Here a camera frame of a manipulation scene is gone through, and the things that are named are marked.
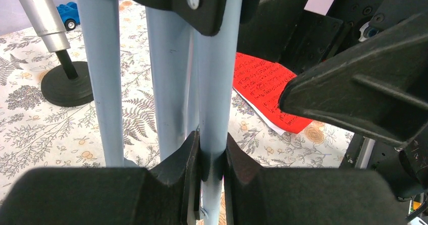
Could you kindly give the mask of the light blue music stand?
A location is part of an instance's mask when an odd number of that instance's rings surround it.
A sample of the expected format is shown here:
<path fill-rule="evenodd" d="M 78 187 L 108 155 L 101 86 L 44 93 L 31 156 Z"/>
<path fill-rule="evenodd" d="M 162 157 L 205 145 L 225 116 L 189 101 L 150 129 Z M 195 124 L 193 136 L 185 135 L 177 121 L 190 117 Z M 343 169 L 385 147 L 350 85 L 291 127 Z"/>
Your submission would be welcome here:
<path fill-rule="evenodd" d="M 219 219 L 240 23 L 259 0 L 133 0 L 145 6 L 160 163 L 124 157 L 118 0 L 77 0 L 106 168 L 97 189 L 114 224 Z"/>

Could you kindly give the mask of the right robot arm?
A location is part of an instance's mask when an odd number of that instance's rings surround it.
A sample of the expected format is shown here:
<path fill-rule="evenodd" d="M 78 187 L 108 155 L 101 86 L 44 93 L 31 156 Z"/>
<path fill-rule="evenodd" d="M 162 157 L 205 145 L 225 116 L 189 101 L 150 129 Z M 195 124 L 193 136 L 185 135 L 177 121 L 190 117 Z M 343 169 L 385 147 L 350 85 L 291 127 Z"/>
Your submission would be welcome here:
<path fill-rule="evenodd" d="M 238 51 L 296 74 L 274 102 L 355 133 L 341 167 L 377 171 L 399 201 L 427 193 L 427 0 L 257 0 Z"/>

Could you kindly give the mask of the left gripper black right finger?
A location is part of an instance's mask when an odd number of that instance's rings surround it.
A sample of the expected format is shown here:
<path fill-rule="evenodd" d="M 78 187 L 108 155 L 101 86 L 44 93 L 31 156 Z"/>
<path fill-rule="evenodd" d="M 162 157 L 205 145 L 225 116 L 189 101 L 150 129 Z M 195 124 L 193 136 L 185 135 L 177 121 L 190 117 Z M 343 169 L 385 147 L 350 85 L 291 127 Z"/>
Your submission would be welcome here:
<path fill-rule="evenodd" d="M 225 164 L 228 224 L 407 224 L 407 207 L 375 171 L 264 167 L 231 136 Z"/>

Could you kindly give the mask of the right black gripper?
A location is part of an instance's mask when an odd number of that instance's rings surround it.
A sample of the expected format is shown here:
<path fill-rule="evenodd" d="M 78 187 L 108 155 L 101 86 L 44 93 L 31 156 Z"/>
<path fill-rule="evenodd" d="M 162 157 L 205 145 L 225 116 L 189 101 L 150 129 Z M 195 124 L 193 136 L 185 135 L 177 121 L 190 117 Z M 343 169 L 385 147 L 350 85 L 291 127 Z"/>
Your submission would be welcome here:
<path fill-rule="evenodd" d="M 237 51 L 299 74 L 281 111 L 408 145 L 427 127 L 427 0 L 333 0 L 321 14 L 308 4 L 260 0 Z"/>

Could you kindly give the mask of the silver microphone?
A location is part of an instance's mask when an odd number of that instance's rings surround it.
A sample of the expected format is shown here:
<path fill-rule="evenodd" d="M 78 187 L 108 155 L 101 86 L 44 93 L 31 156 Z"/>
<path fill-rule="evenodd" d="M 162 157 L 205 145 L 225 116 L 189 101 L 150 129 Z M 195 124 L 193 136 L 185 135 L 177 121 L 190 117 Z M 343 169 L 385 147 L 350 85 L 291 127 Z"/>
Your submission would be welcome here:
<path fill-rule="evenodd" d="M 66 29 L 53 0 L 19 0 L 19 2 L 48 52 L 70 48 Z"/>

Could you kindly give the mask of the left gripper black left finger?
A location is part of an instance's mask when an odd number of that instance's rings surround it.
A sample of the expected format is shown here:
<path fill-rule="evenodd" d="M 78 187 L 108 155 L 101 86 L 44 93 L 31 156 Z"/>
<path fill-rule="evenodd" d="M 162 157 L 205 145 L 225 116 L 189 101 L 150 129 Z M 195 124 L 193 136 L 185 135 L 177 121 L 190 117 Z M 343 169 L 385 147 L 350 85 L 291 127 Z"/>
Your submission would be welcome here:
<path fill-rule="evenodd" d="M 1 205 L 1 224 L 196 224 L 199 133 L 154 168 L 35 168 Z"/>

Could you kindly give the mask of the red sheet music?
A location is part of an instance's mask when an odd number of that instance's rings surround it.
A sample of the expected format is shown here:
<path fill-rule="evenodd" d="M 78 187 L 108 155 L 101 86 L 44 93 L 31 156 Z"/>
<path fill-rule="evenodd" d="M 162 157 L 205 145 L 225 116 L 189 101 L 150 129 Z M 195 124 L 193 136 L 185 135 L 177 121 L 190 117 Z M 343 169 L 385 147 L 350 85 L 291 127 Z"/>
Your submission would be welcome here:
<path fill-rule="evenodd" d="M 299 133 L 312 120 L 280 111 L 279 100 L 286 84 L 296 74 L 279 63 L 243 53 L 236 54 L 233 87 L 271 122 L 286 132 Z"/>

